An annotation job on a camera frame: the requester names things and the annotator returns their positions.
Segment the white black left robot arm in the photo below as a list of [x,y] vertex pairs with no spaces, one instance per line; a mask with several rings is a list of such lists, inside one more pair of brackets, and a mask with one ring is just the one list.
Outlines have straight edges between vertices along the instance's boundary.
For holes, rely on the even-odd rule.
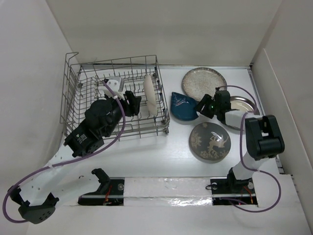
[[120,121],[138,115],[141,97],[126,91],[122,98],[109,94],[94,101],[85,111],[84,120],[66,138],[50,161],[12,186],[6,198],[19,205],[21,222],[39,224],[48,219],[63,203],[89,192],[106,193],[111,180],[101,168],[79,176],[72,182],[61,181],[77,162],[90,158],[112,146],[103,138],[110,137]]

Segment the blue shell shaped dish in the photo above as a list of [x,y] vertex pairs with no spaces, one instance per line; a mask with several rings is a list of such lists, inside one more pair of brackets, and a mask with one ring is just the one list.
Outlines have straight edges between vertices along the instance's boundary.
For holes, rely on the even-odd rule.
[[172,115],[181,121],[193,121],[199,116],[195,107],[198,102],[186,95],[172,92],[171,93],[171,113]]

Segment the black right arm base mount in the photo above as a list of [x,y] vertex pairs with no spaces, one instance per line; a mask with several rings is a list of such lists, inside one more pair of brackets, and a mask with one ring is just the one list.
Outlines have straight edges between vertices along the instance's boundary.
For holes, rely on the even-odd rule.
[[214,206],[257,205],[252,178],[236,180],[229,172],[226,177],[211,178],[205,189],[211,191]]

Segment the cream divided plate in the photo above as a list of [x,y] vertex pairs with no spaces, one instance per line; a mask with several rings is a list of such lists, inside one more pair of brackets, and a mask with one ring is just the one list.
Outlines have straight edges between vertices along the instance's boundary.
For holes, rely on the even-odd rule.
[[152,83],[152,78],[150,75],[145,76],[144,82],[144,93],[147,97],[147,107],[151,115],[156,116],[157,115],[157,103],[156,103],[156,97],[154,92],[154,86]]

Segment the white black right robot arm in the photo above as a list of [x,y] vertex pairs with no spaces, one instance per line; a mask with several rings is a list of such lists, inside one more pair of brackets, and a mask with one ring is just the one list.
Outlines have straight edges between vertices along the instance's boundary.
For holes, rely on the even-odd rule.
[[240,161],[229,170],[227,177],[211,180],[214,194],[239,193],[251,183],[252,175],[265,161],[285,150],[276,117],[233,109],[228,91],[216,90],[214,96],[206,94],[195,109],[207,118],[216,117],[222,124],[238,128],[240,143],[246,143],[246,152],[240,151]]

